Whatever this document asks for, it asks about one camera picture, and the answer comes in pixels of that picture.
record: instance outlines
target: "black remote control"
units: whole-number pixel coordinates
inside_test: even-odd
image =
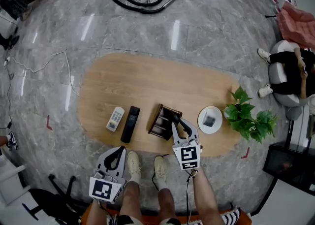
[[[130,107],[128,116],[127,116],[127,120],[125,123],[125,127],[123,130],[123,134],[121,137],[121,141],[124,143],[130,143],[131,140],[131,136],[133,133],[133,129],[136,125],[137,119],[138,119],[138,115],[139,115],[140,109],[134,106]]]

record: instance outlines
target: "seated person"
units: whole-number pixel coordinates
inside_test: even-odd
[[[280,62],[284,64],[287,82],[280,84],[267,84],[258,90],[259,97],[265,97],[271,93],[282,95],[295,94],[301,99],[315,94],[315,54],[300,48],[294,48],[294,52],[280,52],[270,54],[263,49],[257,50],[260,57],[269,65]]]

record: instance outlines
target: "white plate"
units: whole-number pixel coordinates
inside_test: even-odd
[[[205,125],[204,123],[209,123],[211,120],[215,119],[212,127]],[[217,132],[222,125],[222,113],[221,111],[214,107],[208,106],[205,107],[198,116],[198,125],[202,132],[206,134],[212,134]]]

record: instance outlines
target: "person's arm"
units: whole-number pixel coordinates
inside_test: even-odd
[[[106,203],[101,202],[103,208],[106,209]],[[106,225],[107,224],[107,214],[102,210],[97,200],[93,200],[92,207],[89,212],[87,225]]]
[[[299,66],[299,69],[301,70],[302,66],[305,66],[305,63],[303,61],[300,48],[299,47],[294,48],[294,53],[297,58],[297,65]]]
[[[303,69],[301,70],[301,94],[300,94],[300,98],[301,99],[306,99],[306,78],[307,78],[307,72],[304,73]]]
[[[193,179],[193,192],[198,214],[204,225],[224,225],[218,210],[215,194],[203,169]]]

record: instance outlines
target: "white sneaker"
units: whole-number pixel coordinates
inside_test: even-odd
[[[259,54],[260,57],[263,58],[263,60],[265,60],[265,62],[270,65],[270,53],[266,52],[265,50],[258,48],[257,49],[257,53]]]
[[[260,98],[263,98],[263,97],[265,97],[265,96],[271,94],[271,93],[273,92],[273,90],[271,89],[270,86],[271,86],[270,84],[267,84],[266,87],[260,88],[260,89],[258,90],[258,96],[259,96]]]
[[[138,157],[138,154],[136,154],[136,152],[131,151],[128,153],[127,164],[128,164],[130,174],[133,174],[136,172],[141,176],[139,157]]]
[[[154,159],[154,172],[156,179],[163,178],[166,181],[167,165],[162,156],[156,156]]]

